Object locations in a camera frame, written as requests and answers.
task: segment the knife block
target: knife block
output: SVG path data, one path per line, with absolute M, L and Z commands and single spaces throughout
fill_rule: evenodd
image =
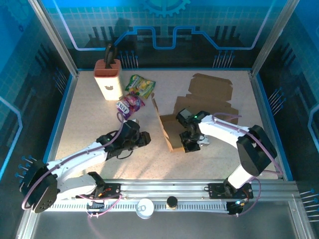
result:
M 118 101 L 123 96 L 124 87 L 121 80 L 122 66 L 118 59 L 105 69 L 104 60 L 98 60 L 94 67 L 94 78 L 107 101 Z

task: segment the snack bag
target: snack bag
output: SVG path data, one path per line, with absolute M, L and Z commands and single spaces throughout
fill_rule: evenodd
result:
M 129 84 L 125 90 L 128 92 L 134 92 L 138 96 L 142 96 L 145 99 L 149 97 L 155 87 L 155 81 L 150 81 L 139 75 L 132 75 Z
M 123 113 L 125 120 L 127 120 L 134 112 L 138 111 L 143 106 L 145 106 L 144 102 L 133 93 L 123 96 L 116 103 L 116 108 L 119 112 Z

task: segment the green snack bag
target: green snack bag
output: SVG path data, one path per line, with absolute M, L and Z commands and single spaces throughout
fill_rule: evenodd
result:
M 142 96 L 145 99 L 149 97 L 155 87 L 155 81 L 150 81 L 139 75 L 132 75 L 129 84 L 125 90 L 133 92 L 138 96 Z

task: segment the white cap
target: white cap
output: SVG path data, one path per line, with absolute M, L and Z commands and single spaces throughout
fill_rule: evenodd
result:
M 154 212 L 154 204 L 150 199 L 143 198 L 136 206 L 136 213 L 140 218 L 148 219 Z

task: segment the open cardboard box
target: open cardboard box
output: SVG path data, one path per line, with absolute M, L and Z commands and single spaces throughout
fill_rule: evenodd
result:
M 185 131 L 176 120 L 176 115 L 183 109 L 188 109 L 193 114 L 200 111 L 214 113 L 229 113 L 238 115 L 238 110 L 231 107 L 227 101 L 231 100 L 233 87 L 230 80 L 195 74 L 190 81 L 187 94 L 184 97 L 178 96 L 172 115 L 159 115 L 159 109 L 155 101 L 155 94 L 151 94 L 152 103 L 157 112 L 159 122 L 162 126 L 164 137 L 166 139 L 170 152 L 183 152 L 179 134 Z M 227 116 L 217 116 L 221 120 L 226 120 Z M 231 123 L 238 123 L 238 119 L 232 119 Z

